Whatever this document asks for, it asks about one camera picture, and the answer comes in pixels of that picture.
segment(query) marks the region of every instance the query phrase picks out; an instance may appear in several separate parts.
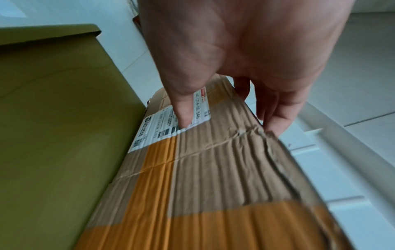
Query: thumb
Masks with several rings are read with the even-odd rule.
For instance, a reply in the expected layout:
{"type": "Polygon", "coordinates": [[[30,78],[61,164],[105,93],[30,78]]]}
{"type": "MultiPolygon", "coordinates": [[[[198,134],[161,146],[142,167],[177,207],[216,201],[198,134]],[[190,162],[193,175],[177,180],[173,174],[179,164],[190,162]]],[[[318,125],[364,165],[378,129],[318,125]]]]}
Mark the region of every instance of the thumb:
{"type": "Polygon", "coordinates": [[[178,126],[182,129],[188,127],[193,119],[193,94],[180,95],[170,92],[168,95],[178,119],[178,126]]]}

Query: brown cardboard box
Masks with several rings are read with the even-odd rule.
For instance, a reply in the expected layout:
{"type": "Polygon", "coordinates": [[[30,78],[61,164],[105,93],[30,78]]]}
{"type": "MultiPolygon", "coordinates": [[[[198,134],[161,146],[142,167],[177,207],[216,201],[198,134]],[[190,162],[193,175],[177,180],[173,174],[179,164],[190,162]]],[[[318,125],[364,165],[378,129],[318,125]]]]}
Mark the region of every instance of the brown cardboard box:
{"type": "Polygon", "coordinates": [[[75,249],[352,249],[226,78],[196,98],[193,124],[210,119],[177,132],[169,98],[155,93],[75,249]]]}

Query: human hand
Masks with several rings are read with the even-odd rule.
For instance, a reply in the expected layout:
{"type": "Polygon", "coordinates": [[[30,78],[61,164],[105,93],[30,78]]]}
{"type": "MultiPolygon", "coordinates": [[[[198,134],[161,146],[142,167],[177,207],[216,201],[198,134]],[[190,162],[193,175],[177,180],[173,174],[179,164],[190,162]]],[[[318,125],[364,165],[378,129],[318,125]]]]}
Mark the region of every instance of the human hand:
{"type": "Polygon", "coordinates": [[[306,102],[353,0],[139,0],[142,30],[180,127],[193,93],[215,73],[233,77],[257,117],[279,136],[306,102]]]}

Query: floor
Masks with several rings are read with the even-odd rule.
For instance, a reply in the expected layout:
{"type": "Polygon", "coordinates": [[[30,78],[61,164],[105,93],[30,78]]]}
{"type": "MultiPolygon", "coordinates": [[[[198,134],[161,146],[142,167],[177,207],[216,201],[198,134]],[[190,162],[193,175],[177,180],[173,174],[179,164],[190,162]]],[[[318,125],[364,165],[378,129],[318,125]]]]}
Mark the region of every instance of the floor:
{"type": "MultiPolygon", "coordinates": [[[[0,0],[0,27],[95,23],[98,38],[143,103],[162,84],[128,0],[0,0]]],[[[395,165],[395,14],[353,16],[309,102],[395,165]],[[379,50],[374,44],[380,43],[379,50]]],[[[246,103],[255,111],[252,91],[246,103]]],[[[390,250],[394,227],[330,145],[293,123],[281,135],[358,250],[390,250]]]]}

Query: qr code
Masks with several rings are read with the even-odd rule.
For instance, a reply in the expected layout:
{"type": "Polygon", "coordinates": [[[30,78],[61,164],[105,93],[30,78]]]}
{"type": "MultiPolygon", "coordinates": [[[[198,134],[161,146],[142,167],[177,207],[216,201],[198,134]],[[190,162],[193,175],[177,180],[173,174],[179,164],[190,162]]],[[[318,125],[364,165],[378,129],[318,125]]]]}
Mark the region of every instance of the qr code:
{"type": "Polygon", "coordinates": [[[144,139],[145,139],[145,138],[141,138],[141,139],[138,139],[137,141],[135,141],[135,143],[133,143],[133,147],[138,147],[138,146],[140,146],[141,142],[142,142],[144,139]]]}

